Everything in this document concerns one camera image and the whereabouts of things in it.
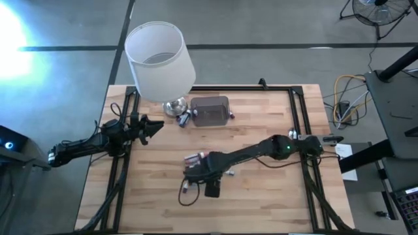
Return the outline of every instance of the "white lamp shade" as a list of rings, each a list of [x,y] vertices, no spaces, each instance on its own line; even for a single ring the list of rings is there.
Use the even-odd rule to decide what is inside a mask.
[[[182,32],[171,23],[148,22],[134,29],[125,52],[142,98],[170,102],[188,94],[196,80]]]

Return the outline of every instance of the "wooden table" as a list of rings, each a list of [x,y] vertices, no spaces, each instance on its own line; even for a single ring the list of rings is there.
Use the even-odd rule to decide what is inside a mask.
[[[329,134],[329,123],[318,85],[302,85],[313,134]],[[110,86],[102,122],[117,118],[110,104],[123,105],[126,86]],[[165,126],[149,140],[133,145],[119,232],[311,232],[301,165],[269,169],[257,161],[233,167],[235,176],[224,176],[219,198],[206,198],[189,207],[178,203],[183,179],[184,157],[199,151],[230,152],[273,135],[287,135],[293,127],[289,96],[281,91],[196,91],[186,99],[226,95],[236,118],[222,127],[182,129],[166,117],[161,104],[140,101],[140,114],[151,120],[164,120]],[[300,123],[303,124],[299,109]],[[299,161],[294,154],[285,161],[262,157],[269,165]],[[89,168],[76,228],[83,227],[103,203],[112,159],[104,157]],[[338,161],[323,159],[320,165],[325,196],[346,224],[353,227],[346,190]],[[182,195],[190,202],[196,190]],[[319,203],[315,201],[320,226]],[[110,213],[109,224],[113,221]]]

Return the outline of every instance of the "white cable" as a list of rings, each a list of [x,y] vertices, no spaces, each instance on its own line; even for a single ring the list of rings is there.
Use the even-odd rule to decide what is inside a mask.
[[[357,98],[354,102],[352,102],[351,103],[351,105],[348,107],[348,109],[344,112],[344,114],[342,115],[342,117],[341,118],[339,118],[339,120],[338,120],[338,122],[339,122],[339,124],[338,124],[338,126],[337,126],[337,129],[339,129],[340,128],[340,125],[341,125],[341,121],[346,117],[346,114],[347,114],[347,112],[348,112],[348,110],[350,110],[350,108],[351,107],[353,107],[353,105],[357,102],[357,101],[359,101],[359,99],[361,99],[361,97],[363,97],[363,96],[365,96],[366,94],[368,93],[368,91],[366,91],[366,92],[364,92],[359,98]]]

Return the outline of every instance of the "white paper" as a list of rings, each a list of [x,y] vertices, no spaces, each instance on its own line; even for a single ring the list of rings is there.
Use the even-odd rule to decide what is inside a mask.
[[[337,144],[335,146],[335,152],[341,156],[341,159],[349,157],[353,154],[353,150],[349,144]],[[349,172],[342,174],[342,179],[357,181],[357,173],[355,170],[350,170]]]

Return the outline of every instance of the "concrete floor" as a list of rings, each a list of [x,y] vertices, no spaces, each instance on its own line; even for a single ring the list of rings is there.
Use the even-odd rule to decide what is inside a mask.
[[[18,46],[116,46],[129,0],[0,1],[0,124],[32,138],[47,152],[62,139],[84,138],[99,119],[115,51],[16,52]],[[373,43],[374,29],[356,19],[338,20],[345,0],[137,0],[129,31],[151,20],[168,21],[188,44]],[[381,42],[417,42],[412,12]],[[372,67],[384,69],[410,48],[378,48]],[[364,74],[372,48],[191,50],[197,84],[320,84],[333,93],[341,74]],[[116,84],[133,84],[125,54]],[[365,87],[347,92],[354,101]],[[332,102],[332,97],[325,99]],[[332,132],[346,142],[385,138],[374,105],[356,127]],[[51,234],[73,229],[88,157],[50,172],[34,171],[11,234]],[[373,216],[380,194],[349,195],[356,227],[404,234],[401,221]]]

